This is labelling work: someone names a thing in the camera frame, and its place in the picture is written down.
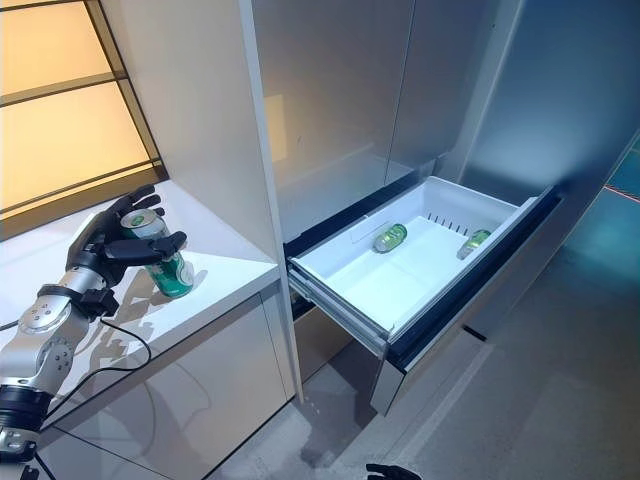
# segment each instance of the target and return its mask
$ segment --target black cable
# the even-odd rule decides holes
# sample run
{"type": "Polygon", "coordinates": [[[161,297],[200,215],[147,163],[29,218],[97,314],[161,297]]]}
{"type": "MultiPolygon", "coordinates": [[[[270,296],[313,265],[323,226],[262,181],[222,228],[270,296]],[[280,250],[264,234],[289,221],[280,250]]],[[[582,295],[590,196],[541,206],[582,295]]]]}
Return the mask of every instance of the black cable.
{"type": "Polygon", "coordinates": [[[18,325],[17,320],[15,322],[5,323],[4,325],[0,325],[0,332],[2,332],[3,330],[9,330],[10,328],[15,327],[16,325],[18,325]]]}
{"type": "Polygon", "coordinates": [[[89,375],[84,377],[82,379],[82,381],[80,381],[80,383],[78,383],[78,385],[76,385],[73,390],[71,390],[62,400],[60,400],[60,402],[55,407],[53,407],[47,413],[47,415],[44,417],[45,420],[48,419],[49,417],[51,417],[54,413],[56,413],[60,409],[60,407],[62,407],[67,401],[69,401],[71,399],[71,397],[73,397],[73,395],[75,395],[76,392],[78,390],[80,390],[85,385],[85,383],[87,383],[91,378],[93,378],[98,373],[101,373],[101,372],[135,372],[136,370],[140,370],[142,367],[146,366],[151,361],[151,359],[153,358],[153,354],[151,353],[151,347],[149,347],[149,344],[147,342],[145,342],[141,337],[136,335],[135,333],[130,332],[129,330],[125,330],[124,328],[118,327],[117,325],[114,325],[113,323],[109,323],[109,322],[107,322],[106,320],[103,320],[103,319],[100,319],[100,323],[102,323],[103,325],[106,325],[108,327],[111,327],[111,328],[113,328],[115,330],[118,330],[118,331],[120,331],[122,333],[125,333],[127,335],[131,335],[133,338],[135,338],[140,343],[142,343],[144,348],[147,350],[147,359],[144,361],[144,363],[142,365],[138,365],[137,367],[132,367],[132,368],[103,367],[103,368],[99,368],[97,370],[94,370],[89,375]]]}
{"type": "Polygon", "coordinates": [[[40,464],[40,466],[42,467],[42,469],[44,470],[44,472],[49,475],[49,478],[51,480],[56,480],[56,477],[53,473],[51,473],[51,470],[49,470],[49,467],[47,467],[47,464],[44,463],[44,460],[42,460],[42,458],[40,458],[40,455],[38,455],[38,452],[35,453],[35,459],[37,460],[37,462],[40,464]]]}

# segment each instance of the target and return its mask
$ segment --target refrigerator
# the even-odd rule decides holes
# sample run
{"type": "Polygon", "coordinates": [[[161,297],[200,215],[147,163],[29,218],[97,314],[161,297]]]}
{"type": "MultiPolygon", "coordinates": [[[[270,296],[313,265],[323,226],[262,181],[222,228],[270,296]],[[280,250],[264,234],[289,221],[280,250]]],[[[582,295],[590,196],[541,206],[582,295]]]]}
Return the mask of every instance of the refrigerator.
{"type": "Polygon", "coordinates": [[[640,3],[253,16],[290,286],[379,359],[386,413],[460,328],[491,338],[615,170],[640,126],[640,3]],[[406,239],[376,252],[395,224],[406,239]]]}

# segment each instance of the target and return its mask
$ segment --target robotic arm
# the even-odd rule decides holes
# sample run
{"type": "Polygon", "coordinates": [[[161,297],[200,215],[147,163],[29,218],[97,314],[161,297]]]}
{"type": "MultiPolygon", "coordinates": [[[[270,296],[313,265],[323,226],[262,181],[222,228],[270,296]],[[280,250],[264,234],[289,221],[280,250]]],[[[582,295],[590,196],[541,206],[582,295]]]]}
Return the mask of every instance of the robotic arm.
{"type": "MultiPolygon", "coordinates": [[[[112,287],[126,269],[167,259],[186,241],[183,232],[157,240],[125,238],[121,218],[160,203],[154,191],[152,185],[141,187],[92,219],[69,247],[62,279],[42,286],[15,337],[0,351],[0,479],[38,478],[24,463],[34,458],[51,399],[90,322],[118,309],[112,287]]],[[[154,210],[164,215],[162,208],[154,210]]]]}

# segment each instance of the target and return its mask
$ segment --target window frame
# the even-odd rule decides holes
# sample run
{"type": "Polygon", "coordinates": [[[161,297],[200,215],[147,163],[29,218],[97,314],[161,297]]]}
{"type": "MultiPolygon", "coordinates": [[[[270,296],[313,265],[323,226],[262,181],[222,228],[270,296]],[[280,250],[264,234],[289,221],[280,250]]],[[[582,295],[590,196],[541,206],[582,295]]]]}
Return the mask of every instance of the window frame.
{"type": "Polygon", "coordinates": [[[136,128],[138,136],[144,146],[148,155],[148,160],[129,165],[125,168],[109,172],[97,177],[89,178],[75,184],[70,184],[66,187],[60,188],[55,191],[51,191],[40,195],[38,197],[29,199],[25,202],[20,202],[9,207],[0,209],[0,215],[5,215],[14,210],[28,207],[31,204],[42,202],[47,198],[56,197],[69,192],[60,198],[55,198],[47,203],[34,206],[28,210],[13,214],[4,219],[0,219],[0,242],[24,233],[28,230],[32,230],[36,227],[52,222],[59,218],[75,213],[79,210],[89,208],[99,203],[111,200],[118,196],[121,196],[127,192],[135,190],[141,185],[149,183],[158,183],[169,178],[167,170],[164,166],[158,147],[155,143],[147,119],[140,107],[140,102],[131,83],[129,74],[122,61],[122,56],[115,43],[113,32],[107,22],[107,18],[100,3],[100,0],[49,0],[34,2],[25,5],[15,5],[10,7],[0,8],[0,14],[11,10],[26,9],[26,8],[38,8],[46,7],[50,5],[60,3],[83,3],[91,24],[93,25],[94,32],[98,37],[102,51],[107,59],[110,67],[109,73],[103,73],[98,75],[92,75],[89,77],[83,77],[78,79],[71,79],[63,82],[58,82],[52,85],[45,85],[29,90],[10,93],[8,95],[2,95],[0,97],[0,108],[4,106],[13,105],[20,102],[26,102],[29,100],[35,100],[48,95],[56,95],[59,93],[68,92],[80,88],[88,88],[104,83],[115,82],[118,86],[118,90],[122,95],[129,115],[136,128]],[[142,171],[138,171],[129,175],[125,175],[119,178],[115,178],[98,185],[91,185],[92,183],[101,182],[105,178],[112,177],[114,175],[122,175],[129,170],[135,170],[141,166],[149,165],[142,171]]]}

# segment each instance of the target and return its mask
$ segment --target black object on floor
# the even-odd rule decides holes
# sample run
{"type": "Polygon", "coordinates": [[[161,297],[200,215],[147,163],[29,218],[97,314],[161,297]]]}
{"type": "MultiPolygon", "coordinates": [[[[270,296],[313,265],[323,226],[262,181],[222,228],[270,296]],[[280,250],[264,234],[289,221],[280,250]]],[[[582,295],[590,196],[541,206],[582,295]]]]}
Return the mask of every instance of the black object on floor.
{"type": "Polygon", "coordinates": [[[367,472],[379,473],[369,475],[367,480],[422,480],[418,475],[397,465],[379,465],[367,463],[367,472]]]}

